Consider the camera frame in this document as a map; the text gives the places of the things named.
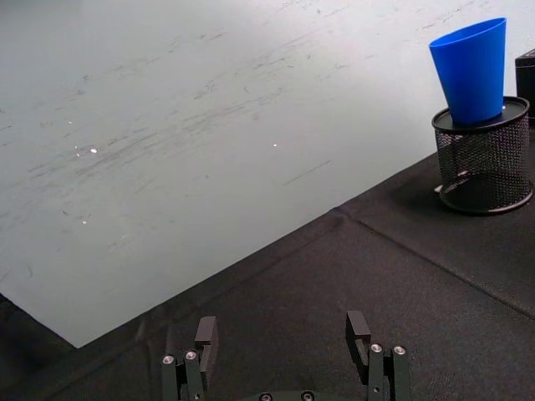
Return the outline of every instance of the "screw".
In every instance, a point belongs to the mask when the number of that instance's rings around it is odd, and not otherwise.
[[[380,353],[383,350],[379,344],[371,344],[369,347],[374,353]]]
[[[161,361],[165,364],[165,365],[171,365],[173,362],[175,362],[175,357],[173,357],[172,355],[165,355]]]
[[[193,359],[197,358],[197,353],[195,351],[188,351],[186,353],[186,359],[188,361],[192,361]]]
[[[405,349],[401,347],[400,345],[397,345],[394,347],[394,352],[397,353],[398,355],[403,355],[405,354]]]
[[[305,391],[301,394],[301,399],[303,401],[314,401],[314,394],[310,393],[309,391]]]

